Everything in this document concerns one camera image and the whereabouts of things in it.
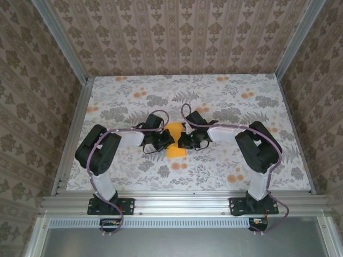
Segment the grey metal sheet panel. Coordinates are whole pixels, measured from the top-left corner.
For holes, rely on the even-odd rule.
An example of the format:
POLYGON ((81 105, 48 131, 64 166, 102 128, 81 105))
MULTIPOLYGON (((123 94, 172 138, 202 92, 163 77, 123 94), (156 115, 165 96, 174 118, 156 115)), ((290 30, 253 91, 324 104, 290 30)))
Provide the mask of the grey metal sheet panel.
POLYGON ((290 217, 263 235, 246 228, 124 228, 38 218, 24 257, 343 257, 331 217, 290 217))

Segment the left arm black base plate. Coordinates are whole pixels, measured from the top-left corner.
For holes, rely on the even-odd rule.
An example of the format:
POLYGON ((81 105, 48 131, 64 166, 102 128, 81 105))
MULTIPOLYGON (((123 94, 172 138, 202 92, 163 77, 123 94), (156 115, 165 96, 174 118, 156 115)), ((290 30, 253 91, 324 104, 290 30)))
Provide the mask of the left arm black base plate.
MULTIPOLYGON (((135 199, 119 198, 116 206, 120 209, 123 215, 133 215, 135 210, 135 199)), ((119 211, 112 205, 96 198, 95 196, 89 200, 88 215, 120 215, 119 211)))

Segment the floral patterned table cover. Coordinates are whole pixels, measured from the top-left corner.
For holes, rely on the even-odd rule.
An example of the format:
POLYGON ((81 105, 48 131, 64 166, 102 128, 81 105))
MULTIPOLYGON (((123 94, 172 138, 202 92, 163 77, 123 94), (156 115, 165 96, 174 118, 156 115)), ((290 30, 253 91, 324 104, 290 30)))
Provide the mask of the floral patterned table cover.
MULTIPOLYGON (((182 122, 185 103, 208 121, 262 122, 283 151, 270 188, 311 189, 274 74, 97 77, 84 108, 80 137, 96 124, 108 129, 135 126, 152 111, 171 123, 182 122)), ((126 147, 117 151, 110 174, 119 191, 245 191, 250 185, 250 169, 238 146, 225 142, 202 143, 201 150, 178 158, 168 158, 151 146, 126 147)))

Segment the aluminium cross rail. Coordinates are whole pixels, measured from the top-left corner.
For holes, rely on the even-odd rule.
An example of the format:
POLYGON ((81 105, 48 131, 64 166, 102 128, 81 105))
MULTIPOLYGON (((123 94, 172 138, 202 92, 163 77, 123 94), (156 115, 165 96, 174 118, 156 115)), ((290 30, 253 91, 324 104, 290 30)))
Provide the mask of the aluminium cross rail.
MULTIPOLYGON (((229 194, 176 193, 135 194, 134 217, 220 217, 230 216, 229 194)), ((321 195, 275 194, 289 208, 290 217, 329 216, 330 210, 321 195)), ((46 217, 85 217, 89 194, 58 195, 43 198, 39 215, 46 217)))

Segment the aluminium upright post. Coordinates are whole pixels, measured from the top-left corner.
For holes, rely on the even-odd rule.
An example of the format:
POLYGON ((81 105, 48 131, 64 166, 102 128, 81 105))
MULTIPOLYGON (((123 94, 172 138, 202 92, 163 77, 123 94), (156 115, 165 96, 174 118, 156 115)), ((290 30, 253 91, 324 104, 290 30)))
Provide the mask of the aluminium upright post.
POLYGON ((311 2, 309 3, 309 6, 307 7, 297 29, 294 32, 292 39, 290 40, 289 45, 287 46, 275 70, 275 76, 278 81, 280 81, 285 75, 288 67, 294 59, 301 44, 304 42, 305 37, 309 33, 310 28, 314 24, 325 2, 326 0, 311 0, 311 2))
POLYGON ((81 86, 85 86, 87 84, 88 75, 86 74, 85 69, 77 57, 76 51, 69 42, 66 33, 63 31, 62 26, 58 22, 57 16, 53 13, 47 0, 32 0, 32 2, 57 42, 66 60, 69 62, 81 86))

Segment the aluminium side rail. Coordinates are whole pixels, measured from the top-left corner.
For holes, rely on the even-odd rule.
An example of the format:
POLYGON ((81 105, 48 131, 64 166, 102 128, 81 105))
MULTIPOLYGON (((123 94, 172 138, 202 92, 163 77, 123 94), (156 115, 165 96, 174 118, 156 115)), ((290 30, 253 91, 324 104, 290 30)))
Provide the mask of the aluminium side rail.
POLYGON ((314 182, 313 182, 313 179, 312 179, 312 176, 311 176, 311 173, 310 173, 310 170, 309 170, 309 167, 308 167, 305 155, 304 155, 304 151, 302 149, 301 142, 300 142, 298 133, 296 131, 296 127, 295 127, 295 124, 294 124, 294 121, 293 121, 293 118, 292 118, 292 113, 291 113, 289 105, 287 103, 287 99, 286 99, 286 96, 285 96, 284 89, 283 89, 282 84, 281 84, 279 79, 277 79, 277 82, 278 82, 279 89, 280 89, 280 92, 281 92, 281 95, 282 95, 282 98, 283 98, 283 101, 284 101, 284 104, 285 104, 285 107, 286 107, 286 110, 287 110, 287 115, 288 115, 290 124, 292 126, 292 130, 293 130, 293 133, 294 133, 294 136, 295 136, 297 147, 298 147, 300 155, 301 155, 301 160, 302 160, 302 163, 303 163, 303 166, 304 166, 304 170, 305 170, 305 172, 307 174, 308 182, 309 182, 309 185, 310 185, 310 191, 309 192, 311 194, 317 194, 317 190, 315 188, 315 185, 314 185, 314 182))
POLYGON ((89 77, 86 81, 86 84, 81 88, 68 137, 66 139, 61 161, 59 163, 56 178, 51 191, 51 196, 56 196, 58 194, 58 190, 60 189, 60 183, 64 184, 64 182, 70 177, 74 155, 78 147, 81 129, 88 108, 88 103, 91 98, 94 80, 95 77, 89 77))

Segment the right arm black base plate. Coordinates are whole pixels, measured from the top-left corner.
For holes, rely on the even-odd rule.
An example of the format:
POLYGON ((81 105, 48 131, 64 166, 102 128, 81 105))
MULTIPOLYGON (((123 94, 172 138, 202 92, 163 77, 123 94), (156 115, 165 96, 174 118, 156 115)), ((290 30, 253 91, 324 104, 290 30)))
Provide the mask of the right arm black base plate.
POLYGON ((229 198, 229 207, 233 216, 279 214, 278 205, 271 198, 260 201, 248 198, 229 198))

